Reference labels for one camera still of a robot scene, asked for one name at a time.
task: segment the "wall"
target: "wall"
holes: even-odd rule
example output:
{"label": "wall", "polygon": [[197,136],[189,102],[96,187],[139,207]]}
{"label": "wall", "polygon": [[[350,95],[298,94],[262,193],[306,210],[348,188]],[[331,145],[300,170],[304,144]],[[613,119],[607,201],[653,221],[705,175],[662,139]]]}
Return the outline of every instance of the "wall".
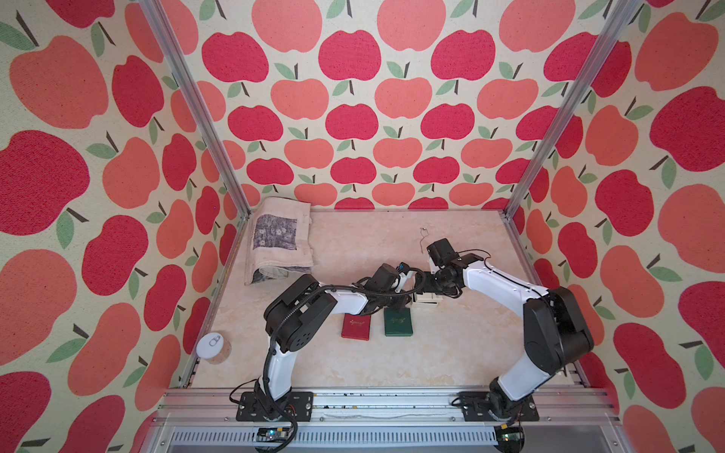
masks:
{"label": "wall", "polygon": [[529,257],[577,296],[581,363],[640,453],[725,451],[724,6],[644,4],[624,84],[578,108],[583,143],[523,203]]}
{"label": "wall", "polygon": [[0,22],[0,452],[134,452],[236,210],[134,44],[153,39],[137,3],[4,1]]}
{"label": "wall", "polygon": [[605,21],[589,0],[183,1],[252,206],[503,208]]}

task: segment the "red apple print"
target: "red apple print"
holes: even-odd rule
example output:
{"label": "red apple print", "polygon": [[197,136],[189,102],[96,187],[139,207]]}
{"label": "red apple print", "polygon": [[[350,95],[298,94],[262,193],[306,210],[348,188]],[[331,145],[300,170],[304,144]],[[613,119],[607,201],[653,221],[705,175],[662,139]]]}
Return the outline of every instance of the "red apple print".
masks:
{"label": "red apple print", "polygon": [[[516,126],[516,136],[521,140],[541,140],[549,130],[558,110],[545,106],[527,113]],[[572,157],[579,150],[583,138],[584,126],[581,118],[575,115],[569,120],[569,124],[556,142],[557,152],[564,159]]]}
{"label": "red apple print", "polygon": [[92,293],[110,296],[126,284],[136,263],[149,248],[149,235],[133,217],[115,215],[101,234],[88,242],[81,274]]}
{"label": "red apple print", "polygon": [[254,207],[260,203],[262,196],[257,188],[252,184],[242,184],[241,191],[244,192],[244,197],[246,198],[246,202],[249,206]]}
{"label": "red apple print", "polygon": [[180,133],[173,135],[171,143],[164,147],[161,169],[169,187],[175,191],[186,187],[186,181],[196,170],[196,152],[187,137]]}
{"label": "red apple print", "polygon": [[725,367],[724,298],[725,283],[706,281],[684,290],[677,307],[682,319],[703,337],[715,359]]}
{"label": "red apple print", "polygon": [[655,331],[641,324],[620,324],[614,331],[614,347],[651,402],[665,409],[684,402],[687,391],[682,369]]}
{"label": "red apple print", "polygon": [[163,330],[176,311],[176,304],[186,291],[186,273],[177,265],[161,268],[156,283],[146,293],[144,322],[154,332]]}
{"label": "red apple print", "polygon": [[413,170],[413,178],[419,183],[452,183],[458,178],[460,166],[453,157],[429,157],[419,162]]}
{"label": "red apple print", "polygon": [[[546,79],[552,82],[576,79],[596,40],[597,36],[580,33],[559,43],[544,63]],[[594,92],[603,98],[612,96],[624,83],[631,64],[629,43],[618,41],[592,82]]]}
{"label": "red apple print", "polygon": [[201,234],[209,234],[214,227],[214,221],[219,215],[219,196],[217,191],[206,186],[202,195],[196,200],[196,226]]}
{"label": "red apple print", "polygon": [[204,242],[199,260],[191,273],[191,285],[197,293],[203,293],[212,285],[219,268],[219,254],[211,241]]}
{"label": "red apple print", "polygon": [[345,198],[340,201],[338,201],[335,204],[335,209],[338,210],[366,210],[366,209],[375,209],[375,205],[372,201],[366,199],[366,198]]}
{"label": "red apple print", "polygon": [[436,198],[419,198],[411,203],[408,209],[448,209],[448,201],[439,196]]}
{"label": "red apple print", "polygon": [[367,157],[344,157],[332,164],[330,176],[340,184],[369,184],[375,180],[378,172]]}
{"label": "red apple print", "polygon": [[183,327],[183,350],[185,353],[191,354],[194,351],[194,345],[196,340],[199,339],[199,332],[202,331],[202,325],[204,325],[204,319],[207,317],[211,304],[211,301],[206,297],[200,297],[194,302],[191,314]]}
{"label": "red apple print", "polygon": [[640,234],[655,215],[652,191],[631,170],[619,170],[602,179],[594,201],[622,236]]}
{"label": "red apple print", "polygon": [[257,184],[287,185],[294,179],[292,169],[280,159],[256,159],[246,166],[246,175]]}
{"label": "red apple print", "polygon": [[468,104],[441,104],[426,113],[420,132],[428,138],[460,140],[473,130],[476,118]]}
{"label": "red apple print", "polygon": [[131,444],[131,448],[129,450],[129,453],[141,453],[141,447],[144,445],[144,440],[146,439],[146,434],[149,432],[149,428],[151,428],[151,424],[154,422],[154,419],[159,415],[159,411],[155,410],[149,414],[146,419],[141,422],[140,426],[136,430],[136,435],[133,437],[133,444]]}
{"label": "red apple print", "polygon": [[50,382],[40,373],[0,376],[0,452],[14,452],[50,402]]}
{"label": "red apple print", "polygon": [[531,183],[529,193],[531,194],[531,199],[536,203],[544,201],[546,195],[549,193],[549,171],[547,169],[542,168],[539,171],[534,182]]}
{"label": "red apple print", "polygon": [[[486,203],[481,209],[487,210],[487,211],[502,210],[502,209],[505,209],[507,205],[508,205],[508,199],[497,198],[495,200],[491,200],[488,203]],[[516,210],[516,212],[513,215],[513,223],[514,223],[514,225],[516,225],[518,234],[522,234],[523,228],[526,226],[526,218],[523,215],[523,208],[521,206],[518,207],[518,209]]]}
{"label": "red apple print", "polygon": [[231,223],[228,223],[224,227],[224,234],[222,235],[222,238],[219,240],[219,260],[222,262],[222,266],[226,266],[235,238],[236,228],[234,228],[234,225]]}
{"label": "red apple print", "polygon": [[501,184],[517,184],[523,172],[529,167],[528,159],[514,159],[506,162],[496,172],[496,181]]}
{"label": "red apple print", "polygon": [[99,17],[111,17],[116,10],[113,0],[46,0],[46,3],[55,11],[55,14],[76,28],[86,28],[96,22]]}
{"label": "red apple print", "polygon": [[554,273],[554,267],[546,258],[539,258],[534,262],[534,270],[542,281],[542,285],[548,289],[556,289],[559,286],[559,277]]}
{"label": "red apple print", "polygon": [[136,55],[113,70],[111,85],[118,111],[132,126],[149,124],[154,113],[164,108],[164,93],[154,71]]}
{"label": "red apple print", "polygon": [[90,403],[73,421],[59,453],[105,453],[125,412],[123,398],[118,395]]}
{"label": "red apple print", "polygon": [[718,167],[725,162],[725,101],[709,86],[679,94],[657,113],[650,140],[685,170]]}
{"label": "red apple print", "polygon": [[229,114],[227,122],[232,134],[244,141],[277,141],[284,133],[279,117],[263,105],[237,107]]}
{"label": "red apple print", "polygon": [[559,232],[559,250],[566,257],[571,272],[577,277],[591,277],[597,269],[597,244],[578,222],[567,223]]}
{"label": "red apple print", "polygon": [[241,31],[211,35],[202,45],[202,61],[209,74],[222,82],[261,82],[270,72],[262,47]]}
{"label": "red apple print", "polygon": [[619,398],[617,397],[617,388],[607,376],[602,360],[594,353],[590,352],[581,359],[579,364],[584,368],[589,384],[594,388],[603,388],[607,391],[607,397],[614,406],[614,413],[619,415]]}
{"label": "red apple print", "polygon": [[443,38],[433,51],[431,70],[444,80],[478,80],[491,69],[496,59],[496,44],[484,30],[455,31]]}
{"label": "red apple print", "polygon": [[48,228],[91,182],[78,151],[39,130],[14,134],[0,152],[0,168],[0,231],[14,236]]}
{"label": "red apple print", "polygon": [[368,32],[337,31],[320,45],[318,61],[323,74],[332,80],[370,80],[380,70],[382,57]]}
{"label": "red apple print", "polygon": [[327,114],[327,133],[338,140],[359,138],[368,140],[378,132],[378,117],[365,104],[355,106],[342,104]]}

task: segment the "white robotic arm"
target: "white robotic arm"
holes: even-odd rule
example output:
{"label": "white robotic arm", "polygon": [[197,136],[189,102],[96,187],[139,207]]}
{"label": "white robotic arm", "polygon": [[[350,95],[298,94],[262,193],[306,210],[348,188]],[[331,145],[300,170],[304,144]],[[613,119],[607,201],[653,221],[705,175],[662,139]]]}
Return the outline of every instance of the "white robotic arm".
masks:
{"label": "white robotic arm", "polygon": [[405,263],[382,265],[359,288],[321,287],[311,275],[303,275],[265,310],[267,332],[275,336],[275,349],[268,362],[269,396],[260,394],[263,381],[255,386],[258,400],[281,400],[291,389],[291,374],[297,352],[312,338],[328,315],[368,314],[371,308],[402,307],[412,291],[402,291],[405,281],[420,273],[416,290],[450,294],[464,288],[481,292],[511,309],[523,319],[525,352],[506,373],[489,384],[487,404],[491,414],[507,420],[518,413],[523,399],[567,363],[592,350],[594,342],[576,299],[565,288],[548,290],[508,275],[475,254],[460,256],[447,239],[428,246],[434,273],[427,278]]}

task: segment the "floor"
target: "floor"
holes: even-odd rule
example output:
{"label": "floor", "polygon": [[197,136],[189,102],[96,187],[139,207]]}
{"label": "floor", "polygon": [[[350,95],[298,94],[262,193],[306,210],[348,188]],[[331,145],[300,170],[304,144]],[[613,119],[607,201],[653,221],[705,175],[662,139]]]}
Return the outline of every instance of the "floor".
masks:
{"label": "floor", "polygon": [[[420,228],[429,233],[423,252]],[[312,274],[324,283],[345,284],[372,275],[384,262],[428,269],[425,247],[440,238],[448,238],[457,250],[486,249],[492,254],[489,262],[526,279],[495,211],[313,212]],[[212,325],[231,342],[231,355],[219,365],[202,360],[193,387],[234,387],[262,371],[268,347],[262,314],[293,280],[244,286],[243,258],[240,251]],[[372,319],[370,341],[342,338],[342,319],[331,315],[300,351],[293,386],[488,385],[523,353],[522,320],[473,291],[446,298],[438,307],[414,308],[411,337],[386,337],[379,312]],[[550,383],[571,380],[558,375]]]}

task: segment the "apple stem print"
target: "apple stem print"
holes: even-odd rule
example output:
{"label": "apple stem print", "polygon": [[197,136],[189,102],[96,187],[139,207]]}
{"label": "apple stem print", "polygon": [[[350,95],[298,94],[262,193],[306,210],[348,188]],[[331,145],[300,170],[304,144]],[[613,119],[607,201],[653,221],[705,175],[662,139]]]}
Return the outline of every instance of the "apple stem print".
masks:
{"label": "apple stem print", "polygon": [[226,20],[224,10],[222,9],[219,0],[204,0],[202,5],[199,7],[199,20],[209,20],[214,17],[214,13],[219,11],[219,15],[222,19]]}
{"label": "apple stem print", "polygon": [[334,19],[338,17],[347,7],[347,15],[352,17],[352,9],[350,8],[350,0],[333,0],[330,7],[327,8],[327,18]]}
{"label": "apple stem print", "polygon": [[479,10],[479,0],[460,0],[458,4],[453,9],[453,12],[451,13],[450,17],[452,19],[455,19],[456,17],[463,16],[469,9],[471,9],[471,6],[473,6],[473,11],[471,14],[476,17],[476,14]]}

